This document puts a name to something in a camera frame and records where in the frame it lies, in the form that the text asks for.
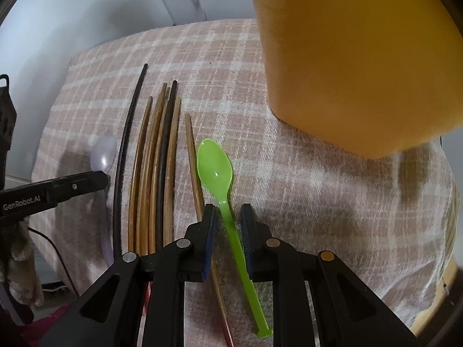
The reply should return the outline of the left hand white glove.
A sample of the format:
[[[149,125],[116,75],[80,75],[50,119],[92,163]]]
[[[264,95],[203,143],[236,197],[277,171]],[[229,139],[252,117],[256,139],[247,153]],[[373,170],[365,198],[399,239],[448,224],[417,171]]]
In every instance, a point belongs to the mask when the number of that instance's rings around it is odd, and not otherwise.
[[[8,285],[8,292],[18,303],[43,305],[42,284],[35,270],[34,246],[25,221],[1,226],[1,282]]]

